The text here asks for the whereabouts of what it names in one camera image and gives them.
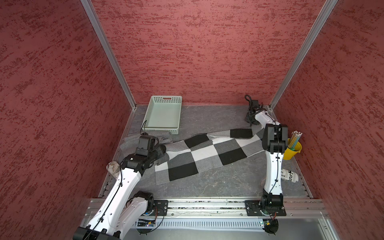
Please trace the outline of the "corner aluminium post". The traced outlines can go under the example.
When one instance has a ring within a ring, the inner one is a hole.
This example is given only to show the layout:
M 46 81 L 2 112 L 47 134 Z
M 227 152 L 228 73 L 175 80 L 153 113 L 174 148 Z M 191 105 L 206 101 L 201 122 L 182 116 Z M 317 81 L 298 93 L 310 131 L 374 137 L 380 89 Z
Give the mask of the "corner aluminium post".
M 105 34 L 105 31 L 103 30 L 103 27 L 101 25 L 101 22 L 97 16 L 97 13 L 95 11 L 95 8 L 92 4 L 92 1 L 90 0 L 81 0 L 81 3 L 83 5 L 83 8 L 85 9 L 86 11 L 86 14 L 93 26 L 93 29 L 104 49 L 104 52 L 115 72 L 115 75 L 125 93 L 125 96 L 127 98 L 127 100 L 129 101 L 130 103 L 130 106 L 133 110 L 136 110 L 137 108 L 137 104 L 136 104 L 136 101 L 134 100 L 134 97 L 133 97 L 133 94 L 129 88 L 129 85 L 126 81 L 126 78 L 123 74 L 123 71 L 118 63 L 118 60 L 113 52 L 113 49 L 108 41 L 108 38 Z
M 281 85 L 279 86 L 276 94 L 274 95 L 270 103 L 269 108 L 271 111 L 273 111 L 274 108 L 277 106 L 279 100 L 283 96 L 284 91 L 288 87 L 289 83 L 291 82 L 296 71 L 298 70 L 299 66 L 301 65 L 302 61 L 304 60 L 305 56 L 310 50 L 311 46 L 315 42 L 317 36 L 319 35 L 320 31 L 322 30 L 324 24 L 326 23 L 327 19 L 329 18 L 330 14 L 332 13 L 337 3 L 338 3 L 338 0 L 325 1 L 309 33 L 307 34 L 300 50 L 298 51 L 293 63 L 291 64 L 291 67 L 289 68 L 287 74 L 285 75 Z

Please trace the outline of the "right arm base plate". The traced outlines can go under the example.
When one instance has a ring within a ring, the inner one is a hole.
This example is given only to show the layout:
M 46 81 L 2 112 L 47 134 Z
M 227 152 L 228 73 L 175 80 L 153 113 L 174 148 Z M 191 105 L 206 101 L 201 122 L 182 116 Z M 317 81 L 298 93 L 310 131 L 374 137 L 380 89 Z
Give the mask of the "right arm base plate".
M 283 204 L 273 204 L 267 202 L 261 204 L 261 201 L 245 201 L 245 209 L 248 217 L 286 217 L 287 213 Z

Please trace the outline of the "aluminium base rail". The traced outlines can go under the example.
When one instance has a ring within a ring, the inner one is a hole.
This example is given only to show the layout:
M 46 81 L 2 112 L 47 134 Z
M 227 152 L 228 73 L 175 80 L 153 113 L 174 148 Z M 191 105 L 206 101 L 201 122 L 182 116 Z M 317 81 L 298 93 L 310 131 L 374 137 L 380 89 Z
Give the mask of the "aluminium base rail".
M 248 217 L 245 201 L 257 201 L 256 198 L 183 198 L 169 201 L 167 218 L 212 218 L 240 219 L 265 218 Z M 283 206 L 287 216 L 278 219 L 329 219 L 323 200 L 310 198 L 284 198 Z

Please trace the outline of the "black white checkered scarf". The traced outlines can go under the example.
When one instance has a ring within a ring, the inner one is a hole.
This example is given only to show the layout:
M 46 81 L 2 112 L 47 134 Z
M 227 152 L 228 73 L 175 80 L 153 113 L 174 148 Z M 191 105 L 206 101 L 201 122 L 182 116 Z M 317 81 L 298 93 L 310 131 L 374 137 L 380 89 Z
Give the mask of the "black white checkered scarf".
M 156 184 L 165 184 L 223 167 L 262 153 L 264 128 L 253 126 L 198 134 L 165 145 L 165 155 L 155 166 Z

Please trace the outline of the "grey cloth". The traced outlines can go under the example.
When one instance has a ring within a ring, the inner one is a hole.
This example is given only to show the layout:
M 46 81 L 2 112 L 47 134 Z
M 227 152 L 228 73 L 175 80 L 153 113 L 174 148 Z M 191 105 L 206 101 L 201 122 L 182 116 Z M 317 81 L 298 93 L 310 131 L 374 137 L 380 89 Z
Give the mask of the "grey cloth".
M 160 144 L 170 144 L 177 139 L 177 136 L 171 134 L 169 131 L 146 131 L 145 133 L 150 136 L 157 137 L 160 141 Z M 140 136 L 141 134 L 139 132 L 136 132 L 129 134 L 127 137 L 124 138 L 124 141 L 120 145 L 122 156 L 119 157 L 119 163 L 123 161 L 124 157 L 135 153 L 136 148 L 139 146 Z M 162 165 L 163 167 L 167 167 L 167 161 L 169 161 L 169 159 L 169 156 L 165 154 L 164 157 L 159 160 L 156 160 L 155 166 L 150 167 L 148 170 L 145 171 L 136 188 L 141 190 L 154 185 L 168 184 L 170 182 L 168 170 L 160 168 L 161 171 L 156 172 L 156 169 L 158 169 L 158 166 L 160 165 Z

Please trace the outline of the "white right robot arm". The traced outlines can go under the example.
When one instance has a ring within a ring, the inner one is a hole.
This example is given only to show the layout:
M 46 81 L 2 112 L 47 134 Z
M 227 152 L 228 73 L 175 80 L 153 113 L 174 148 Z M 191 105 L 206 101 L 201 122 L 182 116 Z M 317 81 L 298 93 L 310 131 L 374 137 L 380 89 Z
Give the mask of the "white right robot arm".
M 248 111 L 245 120 L 261 126 L 257 136 L 266 153 L 267 174 L 260 208 L 267 214 L 283 207 L 281 171 L 283 156 L 288 148 L 288 126 L 276 121 L 266 110 Z

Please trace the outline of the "yellow pencil bucket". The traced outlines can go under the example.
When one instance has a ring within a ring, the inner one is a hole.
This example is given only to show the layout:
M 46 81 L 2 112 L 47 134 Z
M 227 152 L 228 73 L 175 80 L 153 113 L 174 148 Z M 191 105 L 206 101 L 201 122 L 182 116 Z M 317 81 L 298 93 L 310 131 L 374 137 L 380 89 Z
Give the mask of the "yellow pencil bucket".
M 297 143 L 297 145 L 296 145 L 294 151 L 290 150 L 290 149 L 287 147 L 287 149 L 285 150 L 283 159 L 284 159 L 284 160 L 291 160 L 297 153 L 300 153 L 301 150 L 302 150 L 302 145 L 301 145 L 300 142 Z

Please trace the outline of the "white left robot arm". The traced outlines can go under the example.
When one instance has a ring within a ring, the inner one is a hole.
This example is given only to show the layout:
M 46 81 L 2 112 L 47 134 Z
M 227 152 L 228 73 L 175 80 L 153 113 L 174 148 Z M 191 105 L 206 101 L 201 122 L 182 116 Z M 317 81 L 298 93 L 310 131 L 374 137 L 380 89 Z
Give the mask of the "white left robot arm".
M 145 156 L 144 151 L 126 157 L 118 179 L 103 205 L 86 227 L 78 227 L 74 240 L 122 240 L 144 214 L 158 214 L 153 194 L 137 192 L 130 198 L 135 186 L 146 169 L 162 158 L 166 152 L 164 145 L 159 145 Z

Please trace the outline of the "right corner aluminium post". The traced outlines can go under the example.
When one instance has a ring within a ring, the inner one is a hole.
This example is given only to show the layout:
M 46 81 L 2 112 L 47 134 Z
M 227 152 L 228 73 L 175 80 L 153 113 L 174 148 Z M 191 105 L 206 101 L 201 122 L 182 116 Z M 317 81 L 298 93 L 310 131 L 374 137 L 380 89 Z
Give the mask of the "right corner aluminium post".
M 298 70 L 299 66 L 301 65 L 302 61 L 304 60 L 305 56 L 310 50 L 311 46 L 315 42 L 317 36 L 319 35 L 320 31 L 322 30 L 324 24 L 326 23 L 327 19 L 329 18 L 330 14 L 332 13 L 337 3 L 338 3 L 338 0 L 325 1 L 309 33 L 307 34 L 300 50 L 298 51 L 293 63 L 291 64 L 291 67 L 289 68 L 287 74 L 285 75 L 281 85 L 279 86 L 276 94 L 274 95 L 270 103 L 269 108 L 271 111 L 273 111 L 274 108 L 277 106 L 279 100 L 283 96 L 284 91 L 288 87 L 289 83 L 291 82 L 296 71 Z

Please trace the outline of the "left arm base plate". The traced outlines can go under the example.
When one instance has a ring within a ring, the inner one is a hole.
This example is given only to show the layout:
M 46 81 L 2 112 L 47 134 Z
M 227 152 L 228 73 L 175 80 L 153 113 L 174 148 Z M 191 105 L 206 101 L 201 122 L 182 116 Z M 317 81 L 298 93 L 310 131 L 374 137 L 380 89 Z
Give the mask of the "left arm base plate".
M 166 216 L 168 211 L 168 205 L 168 200 L 154 200 L 154 207 L 150 216 Z

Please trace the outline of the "crumpled beige rag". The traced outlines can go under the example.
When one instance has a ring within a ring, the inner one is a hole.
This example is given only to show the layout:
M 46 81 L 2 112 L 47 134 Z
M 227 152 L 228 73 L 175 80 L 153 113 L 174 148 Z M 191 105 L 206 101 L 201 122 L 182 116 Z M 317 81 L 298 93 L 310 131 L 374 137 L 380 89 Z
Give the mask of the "crumpled beige rag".
M 121 173 L 120 164 L 116 161 L 109 162 L 106 166 L 108 173 L 117 180 Z

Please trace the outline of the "pale green plastic basket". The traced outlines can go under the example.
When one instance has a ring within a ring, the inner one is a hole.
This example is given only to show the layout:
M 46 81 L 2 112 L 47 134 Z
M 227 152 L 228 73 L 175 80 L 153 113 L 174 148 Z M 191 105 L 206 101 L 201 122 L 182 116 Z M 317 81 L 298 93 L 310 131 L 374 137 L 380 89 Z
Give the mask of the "pale green plastic basket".
M 182 96 L 151 96 L 143 120 L 144 131 L 168 131 L 179 134 Z

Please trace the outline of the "colored pencils bundle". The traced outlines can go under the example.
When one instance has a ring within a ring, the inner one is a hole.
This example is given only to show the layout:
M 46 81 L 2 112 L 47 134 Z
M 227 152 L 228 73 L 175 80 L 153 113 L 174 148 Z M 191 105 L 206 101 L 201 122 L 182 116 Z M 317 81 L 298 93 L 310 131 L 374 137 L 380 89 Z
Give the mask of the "colored pencils bundle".
M 293 131 L 292 132 L 292 136 L 289 140 L 289 144 L 288 144 L 288 148 L 292 151 L 295 150 L 295 147 L 297 145 L 297 143 L 299 142 L 299 139 L 301 138 L 302 136 L 302 133 L 299 132 L 299 131 Z

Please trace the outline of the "left corner aluminium post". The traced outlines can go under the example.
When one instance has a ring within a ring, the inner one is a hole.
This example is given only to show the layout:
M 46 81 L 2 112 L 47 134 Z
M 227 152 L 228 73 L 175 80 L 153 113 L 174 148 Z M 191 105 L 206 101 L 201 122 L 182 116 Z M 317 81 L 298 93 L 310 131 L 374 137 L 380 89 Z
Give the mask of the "left corner aluminium post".
M 136 110 L 137 108 L 137 104 L 136 104 L 136 101 L 134 100 L 134 97 L 133 97 L 133 94 L 129 88 L 129 85 L 126 81 L 126 78 L 123 74 L 123 71 L 118 63 L 118 60 L 113 52 L 113 49 L 108 41 L 108 38 L 105 34 L 105 31 L 103 30 L 103 27 L 101 25 L 101 22 L 97 16 L 97 13 L 95 11 L 95 8 L 92 4 L 92 1 L 90 0 L 81 0 L 81 3 L 83 5 L 83 8 L 85 9 L 86 11 L 86 14 L 93 26 L 93 29 L 104 49 L 104 52 L 115 72 L 115 75 L 125 93 L 125 96 L 127 98 L 127 100 L 129 101 L 130 103 L 130 106 L 133 110 Z

